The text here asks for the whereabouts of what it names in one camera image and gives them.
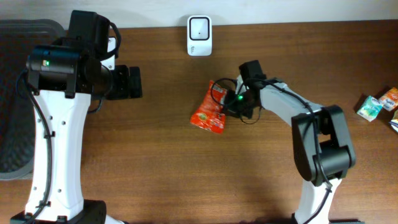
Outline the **red candy bag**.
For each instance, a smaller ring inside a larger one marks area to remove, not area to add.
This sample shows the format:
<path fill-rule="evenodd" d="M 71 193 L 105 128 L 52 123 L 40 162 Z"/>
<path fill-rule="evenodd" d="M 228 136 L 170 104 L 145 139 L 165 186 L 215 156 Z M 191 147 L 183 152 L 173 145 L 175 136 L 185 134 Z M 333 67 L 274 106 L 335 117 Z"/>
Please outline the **red candy bag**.
<path fill-rule="evenodd" d="M 222 103 L 227 90 L 215 84 L 213 80 L 209 82 L 209 89 L 199 108 L 190 118 L 190 123 L 216 134 L 222 134 L 226 115 L 222 112 Z"/>

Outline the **teal tissue pack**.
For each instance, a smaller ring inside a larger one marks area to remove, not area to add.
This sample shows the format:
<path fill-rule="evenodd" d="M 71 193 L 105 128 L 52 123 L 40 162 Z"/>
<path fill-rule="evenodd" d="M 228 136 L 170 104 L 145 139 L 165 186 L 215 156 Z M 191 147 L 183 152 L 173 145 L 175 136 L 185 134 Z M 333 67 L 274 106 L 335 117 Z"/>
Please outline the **teal tissue pack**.
<path fill-rule="evenodd" d="M 357 114 L 367 121 L 371 122 L 377 118 L 379 112 L 383 108 L 383 103 L 373 96 L 368 96 L 364 103 L 357 110 Z"/>

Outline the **orange tissue pack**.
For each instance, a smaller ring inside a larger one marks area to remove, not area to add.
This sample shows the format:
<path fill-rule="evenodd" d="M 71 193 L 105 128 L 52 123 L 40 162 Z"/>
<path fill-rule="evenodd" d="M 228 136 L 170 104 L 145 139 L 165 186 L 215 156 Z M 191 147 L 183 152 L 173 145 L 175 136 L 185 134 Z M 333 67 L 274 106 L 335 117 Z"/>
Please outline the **orange tissue pack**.
<path fill-rule="evenodd" d="M 397 88 L 387 86 L 382 90 L 382 95 L 378 98 L 378 101 L 385 110 L 393 111 L 397 107 L 397 97 Z"/>

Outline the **yellow snack bag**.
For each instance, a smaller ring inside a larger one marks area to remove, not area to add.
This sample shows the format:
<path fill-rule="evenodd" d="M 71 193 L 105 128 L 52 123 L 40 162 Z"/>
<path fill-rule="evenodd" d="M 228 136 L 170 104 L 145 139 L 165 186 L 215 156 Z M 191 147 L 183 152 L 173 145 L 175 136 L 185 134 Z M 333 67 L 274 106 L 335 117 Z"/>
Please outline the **yellow snack bag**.
<path fill-rule="evenodd" d="M 395 132 L 398 132 L 398 110 L 394 112 L 394 115 L 392 119 L 389 121 L 389 124 L 391 125 L 392 129 Z"/>

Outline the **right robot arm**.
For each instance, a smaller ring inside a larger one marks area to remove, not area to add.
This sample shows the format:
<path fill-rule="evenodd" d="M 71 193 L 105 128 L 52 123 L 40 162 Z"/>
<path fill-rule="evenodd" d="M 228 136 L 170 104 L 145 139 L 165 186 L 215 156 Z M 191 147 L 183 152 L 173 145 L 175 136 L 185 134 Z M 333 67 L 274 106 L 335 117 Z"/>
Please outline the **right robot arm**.
<path fill-rule="evenodd" d="M 337 105 L 322 106 L 267 78 L 258 60 L 239 66 L 239 76 L 219 102 L 228 116 L 249 124 L 254 109 L 276 114 L 292 128 L 295 166 L 303 179 L 292 223 L 329 223 L 337 187 L 356 164 L 348 125 Z"/>

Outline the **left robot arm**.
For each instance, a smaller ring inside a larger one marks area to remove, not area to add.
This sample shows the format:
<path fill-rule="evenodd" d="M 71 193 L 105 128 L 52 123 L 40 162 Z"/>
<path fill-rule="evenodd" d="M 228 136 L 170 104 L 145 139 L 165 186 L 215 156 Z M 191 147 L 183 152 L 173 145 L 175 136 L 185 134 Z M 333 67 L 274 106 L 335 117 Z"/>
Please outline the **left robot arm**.
<path fill-rule="evenodd" d="M 91 102 L 142 96 L 138 67 L 106 65 L 119 55 L 108 47 L 117 31 L 96 12 L 74 10 L 67 35 L 29 55 L 21 79 L 35 110 L 34 172 L 25 209 L 11 223 L 117 224 L 104 201 L 83 197 L 80 177 Z"/>

